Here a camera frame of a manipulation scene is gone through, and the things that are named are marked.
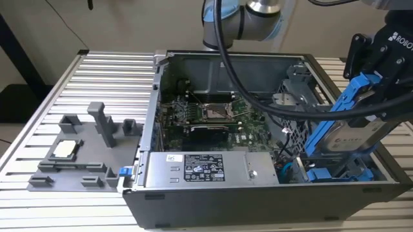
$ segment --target white sticker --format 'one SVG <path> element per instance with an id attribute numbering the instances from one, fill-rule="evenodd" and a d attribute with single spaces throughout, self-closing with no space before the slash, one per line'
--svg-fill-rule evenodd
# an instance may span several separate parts
<path id="1" fill-rule="evenodd" d="M 166 162 L 181 162 L 182 155 L 166 155 Z"/>

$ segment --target blue latch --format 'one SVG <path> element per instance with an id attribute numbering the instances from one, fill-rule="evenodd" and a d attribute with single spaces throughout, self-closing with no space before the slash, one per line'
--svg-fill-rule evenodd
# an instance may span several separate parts
<path id="1" fill-rule="evenodd" d="M 118 176 L 130 177 L 132 167 L 122 167 L 118 169 Z"/>

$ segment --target metal slotted surface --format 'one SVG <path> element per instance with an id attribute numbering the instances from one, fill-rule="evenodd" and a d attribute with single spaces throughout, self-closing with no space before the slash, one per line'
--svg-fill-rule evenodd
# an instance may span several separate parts
<path id="1" fill-rule="evenodd" d="M 25 190 L 27 178 L 60 131 L 55 123 L 64 113 L 80 113 L 80 120 L 90 120 L 85 114 L 88 102 L 102 101 L 105 113 L 112 115 L 114 121 L 134 118 L 137 122 L 142 122 L 140 120 L 145 115 L 148 100 L 144 91 L 150 86 L 152 75 L 150 69 L 144 67 L 150 66 L 150 54 L 90 52 L 82 59 L 80 65 L 86 66 L 78 66 L 70 78 L 62 76 L 61 88 L 54 89 L 55 96 L 43 106 L 45 112 L 34 122 L 27 123 L 26 133 L 10 146 L 10 158 L 0 172 L 0 229 L 11 232 L 142 231 L 134 225 L 118 193 Z M 340 77 L 343 63 L 335 58 L 319 58 L 317 62 L 343 90 L 347 83 Z M 410 123 L 403 123 L 382 140 L 410 176 L 411 128 Z M 391 202 L 368 205 L 339 225 L 253 225 L 186 228 L 186 231 L 291 231 L 287 228 L 296 228 L 293 231 L 323 232 L 411 232 L 413 191 L 403 193 Z"/>

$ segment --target black cable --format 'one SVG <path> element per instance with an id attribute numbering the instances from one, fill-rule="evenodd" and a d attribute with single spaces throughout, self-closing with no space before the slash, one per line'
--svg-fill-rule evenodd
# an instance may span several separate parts
<path id="1" fill-rule="evenodd" d="M 336 1 L 327 1 L 327 2 L 321 2 L 317 0 L 308 0 L 308 2 L 316 6 L 338 6 L 338 5 L 354 2 L 354 1 L 358 1 L 358 0 L 336 0 Z"/>
<path id="2" fill-rule="evenodd" d="M 291 148 L 293 148 L 293 147 L 296 147 L 297 146 L 297 144 L 295 144 L 295 145 L 292 145 L 292 146 L 288 146 L 288 147 L 285 147 L 284 148 L 284 151 L 287 152 L 288 151 L 288 149 L 291 149 Z"/>
<path id="3" fill-rule="evenodd" d="M 268 115 L 268 118 L 269 118 L 271 122 L 272 122 L 280 129 L 283 129 L 283 125 L 281 125 L 277 121 L 275 121 L 275 119 L 272 118 L 271 115 Z"/>
<path id="4" fill-rule="evenodd" d="M 204 26 L 204 10 L 205 10 L 205 1 L 201 3 L 201 11 L 200 11 L 200 21 L 201 21 L 201 26 Z"/>
<path id="5" fill-rule="evenodd" d="M 281 150 L 279 151 L 279 155 L 281 155 L 281 152 L 284 151 L 285 146 L 288 145 L 289 142 L 289 133 L 285 134 L 285 140 L 284 140 L 284 144 L 281 146 Z"/>
<path id="6" fill-rule="evenodd" d="M 308 136 L 312 134 L 311 121 L 307 120 Z"/>
<path id="7" fill-rule="evenodd" d="M 85 43 L 82 42 L 82 40 L 80 39 L 78 35 L 76 34 L 76 32 L 73 32 L 73 30 L 70 29 L 69 25 L 66 25 L 61 15 L 58 14 L 57 10 L 54 9 L 54 7 L 51 6 L 51 4 L 49 3 L 47 0 L 43 0 L 46 2 L 46 4 L 50 6 L 50 8 L 53 9 L 54 13 L 57 14 L 58 18 L 61 19 L 65 27 L 68 28 L 68 30 L 70 30 L 70 32 L 73 33 L 73 35 L 77 37 L 77 39 L 80 40 L 80 42 L 82 43 L 82 45 L 85 46 L 86 49 L 89 49 L 89 47 L 85 45 Z"/>
<path id="8" fill-rule="evenodd" d="M 331 120 L 342 120 L 351 119 L 356 117 L 364 117 L 370 115 L 379 114 L 388 110 L 390 108 L 398 106 L 402 103 L 406 103 L 413 100 L 413 93 L 404 94 L 403 96 L 387 100 L 386 102 L 374 104 L 371 106 L 366 106 L 364 108 L 335 111 L 335 112 L 319 112 L 319 113 L 308 113 L 308 112 L 295 112 L 283 109 L 277 109 L 269 106 L 263 105 L 256 98 L 247 92 L 243 87 L 239 78 L 236 76 L 229 57 L 227 54 L 225 46 L 224 46 L 224 36 L 221 31 L 221 21 L 220 21 L 220 5 L 221 0 L 213 0 L 213 29 L 216 34 L 216 42 L 217 49 L 221 56 L 223 64 L 225 67 L 225 71 L 229 77 L 229 80 L 236 87 L 241 97 L 249 102 L 249 104 L 257 108 L 259 110 L 267 112 L 276 117 L 295 120 L 313 120 L 313 121 L 331 121 Z"/>
<path id="9" fill-rule="evenodd" d="M 1 141 L 1 142 L 5 142 L 5 143 L 7 143 L 7 144 L 11 144 L 11 142 L 9 142 L 9 141 L 6 141 L 6 140 L 3 140 L 3 139 L 0 139 L 0 141 Z"/>

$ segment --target motherboard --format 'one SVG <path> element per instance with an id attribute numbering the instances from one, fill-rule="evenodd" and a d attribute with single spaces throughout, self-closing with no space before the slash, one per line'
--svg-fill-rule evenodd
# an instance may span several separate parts
<path id="1" fill-rule="evenodd" d="M 264 116 L 233 93 L 186 92 L 160 108 L 164 151 L 273 150 Z"/>

